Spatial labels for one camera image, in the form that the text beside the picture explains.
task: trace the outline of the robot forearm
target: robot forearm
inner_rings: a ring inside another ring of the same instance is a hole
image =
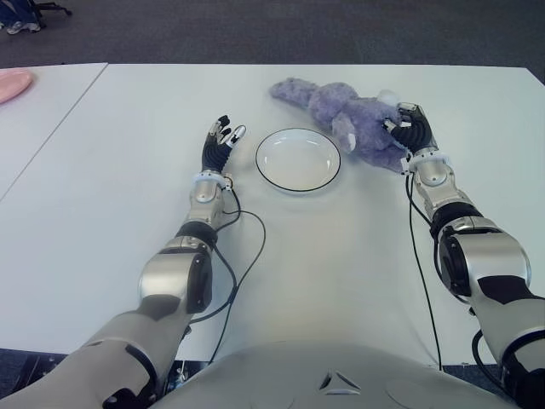
[[[191,209],[176,236],[144,267],[138,309],[114,317],[49,375],[2,400],[1,408],[141,408],[161,396],[191,317],[212,296],[222,192],[232,184],[221,172],[245,131],[230,134],[223,130],[227,124],[220,118],[207,136]]]
[[[420,107],[400,111],[429,132],[411,138],[411,127],[385,124],[412,153],[404,169],[415,174],[424,199],[430,234],[439,247],[441,279],[471,304],[508,392],[522,407],[541,407],[531,402],[545,402],[545,299],[528,289],[528,258],[516,239],[483,217],[456,187],[454,171]]]

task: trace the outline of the black cable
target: black cable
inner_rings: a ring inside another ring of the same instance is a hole
[[[418,251],[416,250],[416,242],[415,242],[415,233],[412,227],[412,208],[414,205],[414,202],[412,201],[412,192],[414,185],[415,178],[413,176],[412,182],[410,184],[410,191],[409,191],[409,228],[410,228],[410,238],[412,240],[412,249],[415,252],[415,259],[416,264],[418,265],[418,271],[420,273],[420,278],[422,279],[422,286],[424,287],[424,292],[426,294],[426,300],[427,300],[427,308],[429,310],[429,317],[432,321],[432,328],[433,328],[433,337],[435,338],[435,346],[437,347],[437,359],[439,361],[439,370],[443,371],[443,360],[441,358],[441,348],[439,347],[439,339],[437,337],[437,329],[435,328],[435,318],[433,317],[433,311],[432,311],[432,304],[429,301],[429,294],[427,293],[427,285],[426,280],[424,279],[424,273],[422,272],[422,266],[420,264],[420,259],[418,258]],[[407,186],[407,190],[409,188],[409,176],[407,176],[405,180],[405,185]]]
[[[242,210],[240,209],[240,200],[238,199],[237,193],[234,190],[231,190],[231,193],[232,193],[232,196],[235,199],[235,202],[237,203],[237,209],[235,211],[230,211],[230,212],[225,212],[224,211],[223,213],[226,214],[226,215],[233,215],[233,214],[236,213],[237,216],[233,220],[231,220],[230,222],[227,222],[224,225],[217,228],[215,230],[216,232],[220,232],[224,228],[233,225],[235,222],[238,221],[238,219],[240,218],[240,213],[242,213]],[[232,281],[233,281],[232,282],[231,293],[229,294],[229,297],[227,298],[227,300],[219,308],[212,311],[210,314],[206,314],[206,315],[204,315],[202,317],[198,317],[198,318],[195,318],[195,319],[189,321],[189,325],[197,324],[198,322],[206,321],[208,318],[212,318],[215,315],[217,315],[218,313],[220,313],[221,311],[223,311],[225,309],[225,307],[227,305],[229,305],[229,303],[231,302],[232,298],[234,297],[234,293],[236,291],[236,288],[237,288],[237,279],[236,279],[235,273],[232,271],[231,265],[227,262],[225,257],[221,254],[220,250],[215,245],[213,245],[213,249],[218,254],[218,257],[220,258],[221,262],[223,262],[223,265],[227,268],[227,270],[229,271],[229,274],[231,275],[231,278],[232,278]]]
[[[263,220],[256,213],[252,213],[251,211],[238,210],[238,212],[239,213],[246,213],[248,215],[252,215],[253,217],[255,217],[257,219],[257,221],[261,224],[261,228],[263,229],[263,240],[261,241],[261,247],[260,247],[259,251],[257,251],[257,254],[254,257],[254,260],[248,266],[248,268],[246,268],[246,271],[242,275],[240,281],[238,282],[238,284],[237,284],[237,286],[235,288],[234,293],[232,294],[232,299],[231,299],[231,301],[229,303],[229,309],[227,310],[227,315],[225,317],[225,322],[223,324],[223,329],[221,330],[220,339],[218,339],[218,343],[215,346],[214,353],[212,354],[212,357],[209,360],[209,364],[211,364],[214,361],[214,358],[217,355],[218,350],[220,349],[221,340],[223,339],[223,336],[225,335],[225,330],[227,328],[227,323],[229,322],[229,316],[231,315],[231,308],[232,308],[233,304],[235,303],[235,299],[236,299],[236,296],[238,294],[238,290],[240,290],[240,286],[244,282],[244,279],[248,276],[248,273],[250,272],[252,267],[254,267],[255,263],[257,262],[257,260],[261,256],[261,253],[263,252],[263,249],[265,248],[265,243],[267,242],[267,229],[265,228],[265,223],[263,222]]]
[[[418,206],[412,199],[412,187],[414,186],[414,183],[415,183],[415,174],[413,173],[412,179],[410,181],[411,186],[410,186],[410,192],[409,192],[409,175],[405,177],[405,193],[407,194],[407,199],[409,200],[410,204],[415,208],[415,210],[418,212],[418,214],[422,217],[422,219],[424,219],[424,221],[428,224],[428,226],[431,226],[432,223],[426,217],[424,212],[418,208]]]
[[[229,305],[229,303],[231,302],[232,300],[232,297],[236,291],[236,288],[237,288],[237,277],[234,273],[234,271],[232,270],[232,267],[231,265],[229,264],[229,262],[227,262],[227,260],[225,259],[225,257],[223,256],[223,254],[221,254],[221,251],[220,249],[217,248],[217,246],[215,244],[212,245],[212,248],[214,249],[215,253],[218,255],[218,257],[220,258],[221,262],[223,263],[223,265],[227,268],[227,271],[229,272],[229,275],[231,276],[231,280],[232,280],[232,289],[231,289],[231,293],[229,294],[229,297],[227,298],[227,301],[225,301],[218,309],[216,309],[215,311],[211,312],[210,314],[206,314],[205,316],[203,317],[199,317],[199,318],[195,318],[191,321],[189,321],[189,325],[191,324],[197,324],[198,322],[202,322],[202,321],[205,321],[207,320],[208,318],[212,318],[213,316],[215,316],[216,314],[220,313],[221,311],[223,311],[223,309]]]
[[[227,222],[225,223],[223,226],[219,226],[215,232],[218,233],[220,232],[221,230],[223,230],[224,228],[228,227],[228,226],[231,226],[232,224],[238,222],[238,219],[240,218],[240,200],[238,200],[238,196],[236,194],[236,192],[234,191],[234,189],[231,189],[231,193],[232,193],[232,196],[235,198],[235,202],[237,202],[237,209],[235,211],[231,211],[229,213],[226,213],[225,211],[223,212],[224,214],[226,215],[233,215],[233,214],[237,214],[237,217],[235,217],[233,220],[231,220],[230,222]]]
[[[482,336],[483,332],[481,330],[478,330],[473,337],[473,341],[471,342],[471,351],[473,352],[473,358],[475,359],[475,363],[492,383],[494,383],[505,395],[510,396],[507,390],[503,387],[502,383],[494,375],[492,375],[488,369],[486,369],[485,364],[483,364],[483,361],[480,359],[479,341]]]
[[[412,184],[414,184],[414,181],[415,181],[415,175],[413,173],[412,174],[412,180],[411,180],[411,189],[412,189]],[[424,221],[428,225],[431,226],[431,223],[430,223],[429,219],[424,215],[424,212],[418,208],[418,206],[416,205],[416,203],[412,199],[412,190],[411,191],[409,190],[409,176],[408,175],[405,178],[405,192],[407,193],[407,199],[409,200],[410,205],[413,207],[413,209],[415,209],[418,212],[418,214],[422,217],[422,219],[424,219]],[[441,281],[443,281],[443,278],[441,277],[441,270],[439,269],[438,255],[439,255],[439,242],[435,239],[433,241],[433,265],[435,266],[435,272],[437,273],[437,276],[439,277],[439,279]],[[469,302],[467,302],[463,298],[459,297],[457,294],[454,294],[452,292],[450,294],[452,294],[452,296],[456,300],[458,300],[459,302],[464,303],[464,304],[469,304]]]

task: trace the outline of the purple stuffed animal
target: purple stuffed animal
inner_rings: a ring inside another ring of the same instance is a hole
[[[406,156],[406,150],[382,128],[386,118],[401,124],[399,98],[392,91],[383,90],[376,98],[359,98],[345,83],[319,87],[288,78],[273,85],[271,95],[307,108],[320,127],[332,132],[345,152],[354,152],[374,166],[401,172],[399,161]]]

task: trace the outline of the robot finger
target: robot finger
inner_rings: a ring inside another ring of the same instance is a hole
[[[386,119],[383,123],[382,123],[382,128],[384,128],[385,130],[388,131],[389,134],[392,133],[393,130],[396,130],[399,126],[392,122],[390,119]]]
[[[225,128],[222,132],[218,133],[218,145],[223,145],[229,139],[229,134],[231,134],[231,131],[231,128]]]
[[[235,147],[235,144],[240,141],[245,133],[246,127],[244,125],[240,125],[230,135],[226,135],[221,143],[225,143],[228,147],[233,149]]]
[[[426,119],[424,111],[417,104],[402,102],[398,105],[398,111],[401,114],[401,119],[409,124]]]
[[[223,128],[229,125],[229,122],[229,117],[227,115],[223,115],[222,117],[218,118],[218,120],[215,121],[210,127],[208,137],[210,138],[211,136],[213,136],[216,142],[219,143],[220,139],[224,136],[221,132]]]

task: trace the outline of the floor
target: floor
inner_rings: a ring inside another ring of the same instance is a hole
[[[0,68],[102,61],[523,66],[545,83],[543,0],[59,1],[73,16],[44,12],[48,27],[36,34],[0,31]],[[0,349],[0,397],[26,357]],[[497,392],[475,366],[446,369]]]

